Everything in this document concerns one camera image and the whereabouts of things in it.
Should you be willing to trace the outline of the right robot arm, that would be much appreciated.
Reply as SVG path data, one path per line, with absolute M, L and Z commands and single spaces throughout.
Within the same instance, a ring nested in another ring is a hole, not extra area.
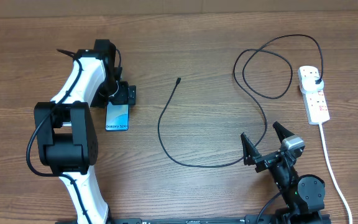
M 273 128 L 281 143 L 278 150 L 261 155 L 256 146 L 241 134 L 244 164 L 255 165 L 257 173 L 268 170 L 278 193 L 273 196 L 257 215 L 246 215 L 246 223 L 331 223 L 324 209 L 325 183 L 313 174 L 299 176 L 294 168 L 296 160 L 305 149 L 301 137 L 274 122 Z

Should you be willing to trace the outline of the Samsung Galaxy smartphone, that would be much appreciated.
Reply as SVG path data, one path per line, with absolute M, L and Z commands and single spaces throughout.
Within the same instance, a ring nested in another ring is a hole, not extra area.
M 106 108 L 106 131 L 127 131 L 129 129 L 129 105 L 113 105 Z

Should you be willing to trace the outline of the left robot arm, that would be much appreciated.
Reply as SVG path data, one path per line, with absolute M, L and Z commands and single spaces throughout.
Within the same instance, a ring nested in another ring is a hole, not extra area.
M 39 158 L 67 188 L 76 210 L 75 223 L 113 223 L 95 172 L 98 139 L 91 108 L 106 110 L 107 131 L 129 128 L 129 109 L 136 103 L 136 87 L 122 80 L 120 51 L 108 39 L 97 39 L 92 49 L 62 51 L 73 60 L 73 70 L 62 89 L 34 108 L 35 131 L 26 149 L 30 161 L 36 142 Z

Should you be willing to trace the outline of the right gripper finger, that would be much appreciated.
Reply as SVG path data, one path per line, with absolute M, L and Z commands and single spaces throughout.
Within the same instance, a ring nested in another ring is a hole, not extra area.
M 281 143 L 285 142 L 287 138 L 294 136 L 291 131 L 282 126 L 278 121 L 274 122 L 272 127 L 274 128 Z
M 261 157 L 261 154 L 254 146 L 254 144 L 249 140 L 245 133 L 241 134 L 241 141 L 243 147 L 243 157 L 245 165 L 254 165 L 256 159 Z

